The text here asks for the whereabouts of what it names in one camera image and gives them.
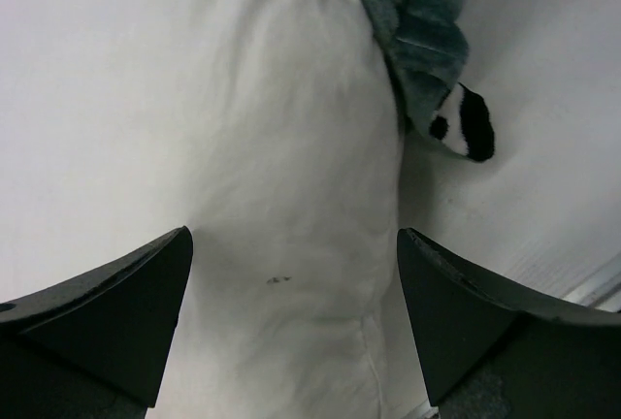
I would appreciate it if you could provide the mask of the zebra and grey pillowcase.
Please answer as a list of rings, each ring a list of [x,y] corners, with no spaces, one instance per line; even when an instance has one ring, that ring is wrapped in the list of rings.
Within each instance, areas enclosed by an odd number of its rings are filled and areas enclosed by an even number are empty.
[[[461,83],[469,46],[457,24],[465,0],[361,0],[407,129],[457,156],[494,156],[484,99]]]

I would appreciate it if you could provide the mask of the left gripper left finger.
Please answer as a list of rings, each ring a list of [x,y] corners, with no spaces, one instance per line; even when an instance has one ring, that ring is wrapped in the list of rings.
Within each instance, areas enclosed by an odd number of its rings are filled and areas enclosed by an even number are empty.
[[[192,256],[192,235],[180,227],[2,303],[2,407],[154,407]]]

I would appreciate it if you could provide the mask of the white pillow insert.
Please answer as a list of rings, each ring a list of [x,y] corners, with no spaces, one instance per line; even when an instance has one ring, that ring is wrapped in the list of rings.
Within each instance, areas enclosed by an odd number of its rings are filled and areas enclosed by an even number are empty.
[[[155,418],[391,418],[403,140],[361,0],[202,0],[194,260]]]

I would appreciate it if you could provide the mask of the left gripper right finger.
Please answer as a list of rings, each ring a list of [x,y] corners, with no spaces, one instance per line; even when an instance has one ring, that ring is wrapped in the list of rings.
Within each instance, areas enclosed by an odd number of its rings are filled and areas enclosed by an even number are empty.
[[[433,406],[617,406],[620,316],[557,299],[413,229],[398,269]]]

